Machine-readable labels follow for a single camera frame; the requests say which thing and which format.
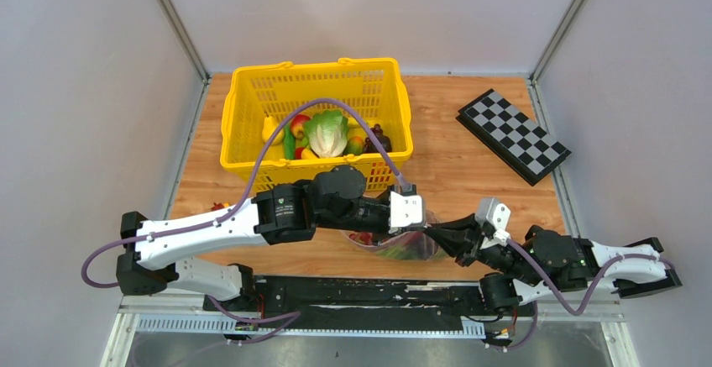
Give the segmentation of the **red apple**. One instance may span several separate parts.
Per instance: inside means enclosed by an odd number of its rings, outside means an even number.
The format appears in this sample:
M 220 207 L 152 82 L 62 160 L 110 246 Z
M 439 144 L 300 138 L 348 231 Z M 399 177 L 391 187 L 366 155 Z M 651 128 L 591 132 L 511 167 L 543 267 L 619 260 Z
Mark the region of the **red apple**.
M 295 139 L 303 139 L 305 136 L 305 124 L 310 121 L 311 118 L 304 114 L 297 114 L 290 124 L 290 131 Z

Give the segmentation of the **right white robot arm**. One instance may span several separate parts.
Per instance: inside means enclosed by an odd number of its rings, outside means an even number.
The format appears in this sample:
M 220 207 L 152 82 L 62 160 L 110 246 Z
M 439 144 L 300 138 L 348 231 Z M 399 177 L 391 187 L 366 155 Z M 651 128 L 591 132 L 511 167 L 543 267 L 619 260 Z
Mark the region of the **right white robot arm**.
M 425 229 L 455 262 L 491 268 L 479 280 L 479 302 L 490 314 L 513 311 L 552 295 L 572 315 L 584 312 L 598 289 L 621 299 L 640 298 L 682 286 L 655 237 L 613 247 L 561 235 L 533 225 L 524 244 L 506 231 L 506 216 L 472 214 Z

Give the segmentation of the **clear zip top bag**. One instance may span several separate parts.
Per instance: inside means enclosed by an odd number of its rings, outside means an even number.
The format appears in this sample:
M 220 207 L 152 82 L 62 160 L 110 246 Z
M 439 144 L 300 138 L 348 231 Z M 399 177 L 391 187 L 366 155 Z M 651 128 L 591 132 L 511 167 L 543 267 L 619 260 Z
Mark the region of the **clear zip top bag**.
M 377 242 L 372 233 L 341 231 L 355 247 L 389 260 L 439 260 L 447 253 L 421 231 L 406 231 Z

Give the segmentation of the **small mango fruit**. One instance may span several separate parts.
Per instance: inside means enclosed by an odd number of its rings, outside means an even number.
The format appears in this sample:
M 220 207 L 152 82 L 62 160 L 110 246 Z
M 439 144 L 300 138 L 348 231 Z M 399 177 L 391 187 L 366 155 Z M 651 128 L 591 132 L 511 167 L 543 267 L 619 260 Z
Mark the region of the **small mango fruit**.
M 360 136 L 355 135 L 348 139 L 343 153 L 345 155 L 354 156 L 362 155 L 364 153 L 364 146 L 364 140 Z

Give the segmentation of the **green lettuce head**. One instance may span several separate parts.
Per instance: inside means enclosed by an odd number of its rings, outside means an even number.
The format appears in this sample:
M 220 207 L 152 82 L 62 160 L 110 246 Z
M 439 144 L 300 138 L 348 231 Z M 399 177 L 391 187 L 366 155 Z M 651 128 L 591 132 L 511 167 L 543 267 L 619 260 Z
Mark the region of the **green lettuce head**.
M 338 110 L 316 113 L 304 124 L 311 150 L 320 158 L 343 154 L 348 142 L 348 119 Z

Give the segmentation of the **colourful toy block car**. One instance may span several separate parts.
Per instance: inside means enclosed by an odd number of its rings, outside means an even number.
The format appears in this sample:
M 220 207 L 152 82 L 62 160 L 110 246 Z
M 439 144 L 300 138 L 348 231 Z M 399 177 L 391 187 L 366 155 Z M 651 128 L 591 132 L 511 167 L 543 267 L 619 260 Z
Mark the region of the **colourful toy block car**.
M 221 209 L 229 209 L 230 204 L 228 202 L 214 202 L 211 207 L 211 211 L 217 211 Z

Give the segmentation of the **green cucumber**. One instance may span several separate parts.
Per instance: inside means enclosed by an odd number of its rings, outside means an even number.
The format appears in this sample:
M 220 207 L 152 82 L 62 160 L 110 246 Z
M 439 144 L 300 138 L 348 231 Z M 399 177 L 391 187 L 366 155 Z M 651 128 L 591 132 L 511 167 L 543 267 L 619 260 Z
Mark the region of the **green cucumber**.
M 295 152 L 296 152 L 296 138 L 294 134 L 291 132 L 291 128 L 289 126 L 285 126 L 283 128 L 284 132 L 284 138 L 283 138 L 283 150 L 284 150 L 284 159 L 285 160 L 293 160 L 295 159 Z

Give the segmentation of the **folded black chessboard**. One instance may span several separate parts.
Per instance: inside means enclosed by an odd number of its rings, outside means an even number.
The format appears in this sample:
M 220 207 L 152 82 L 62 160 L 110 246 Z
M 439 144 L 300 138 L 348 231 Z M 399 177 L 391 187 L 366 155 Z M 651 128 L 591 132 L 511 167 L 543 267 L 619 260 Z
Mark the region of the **folded black chessboard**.
M 456 119 L 530 186 L 571 155 L 570 149 L 493 89 L 461 107 Z

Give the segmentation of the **dark avocado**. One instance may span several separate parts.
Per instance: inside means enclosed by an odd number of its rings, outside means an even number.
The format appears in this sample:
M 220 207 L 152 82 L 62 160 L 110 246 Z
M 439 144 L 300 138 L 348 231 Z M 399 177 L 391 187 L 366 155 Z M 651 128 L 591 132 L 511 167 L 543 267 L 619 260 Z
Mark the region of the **dark avocado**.
M 383 147 L 385 152 L 390 153 L 392 151 L 391 139 L 385 135 L 383 129 L 379 123 L 376 123 L 371 129 L 371 133 L 375 136 L 376 140 Z M 364 141 L 364 152 L 365 153 L 377 153 L 378 149 L 373 143 L 372 139 L 367 136 Z

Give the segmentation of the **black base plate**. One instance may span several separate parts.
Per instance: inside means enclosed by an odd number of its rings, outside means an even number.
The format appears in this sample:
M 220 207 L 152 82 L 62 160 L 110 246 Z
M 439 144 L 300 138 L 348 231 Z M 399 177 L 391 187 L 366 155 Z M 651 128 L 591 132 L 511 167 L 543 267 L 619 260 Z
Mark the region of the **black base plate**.
M 475 322 L 497 322 L 511 317 L 512 309 L 485 306 L 479 288 L 472 282 L 437 286 L 425 280 L 374 280 L 315 277 L 263 276 L 252 293 L 225 301 L 233 313 L 257 312 L 276 317 L 299 312 L 308 306 L 340 307 L 438 307 Z

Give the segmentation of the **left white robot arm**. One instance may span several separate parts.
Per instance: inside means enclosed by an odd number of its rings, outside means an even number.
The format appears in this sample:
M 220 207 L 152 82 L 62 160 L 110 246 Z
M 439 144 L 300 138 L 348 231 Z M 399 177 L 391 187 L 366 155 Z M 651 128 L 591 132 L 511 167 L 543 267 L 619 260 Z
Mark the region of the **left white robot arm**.
M 387 236 L 399 230 L 404 198 L 394 186 L 365 196 L 365 177 L 338 166 L 311 180 L 280 184 L 234 205 L 193 217 L 152 221 L 139 212 L 122 216 L 125 252 L 116 277 L 125 296 L 152 295 L 167 288 L 206 294 L 238 311 L 257 300 L 252 270 L 219 266 L 200 254 L 238 246 L 308 241 L 318 228 Z

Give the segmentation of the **yellow pear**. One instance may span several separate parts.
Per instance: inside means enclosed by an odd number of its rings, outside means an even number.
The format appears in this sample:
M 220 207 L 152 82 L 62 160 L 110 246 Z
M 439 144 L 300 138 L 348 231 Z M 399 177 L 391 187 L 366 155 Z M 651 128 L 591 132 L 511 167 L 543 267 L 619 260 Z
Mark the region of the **yellow pear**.
M 271 146 L 280 144 L 284 138 L 284 130 L 280 127 L 280 123 L 276 118 L 272 116 L 266 116 L 263 121 L 263 128 L 261 132 L 262 140 L 267 143 L 272 134 L 276 136 L 271 141 Z

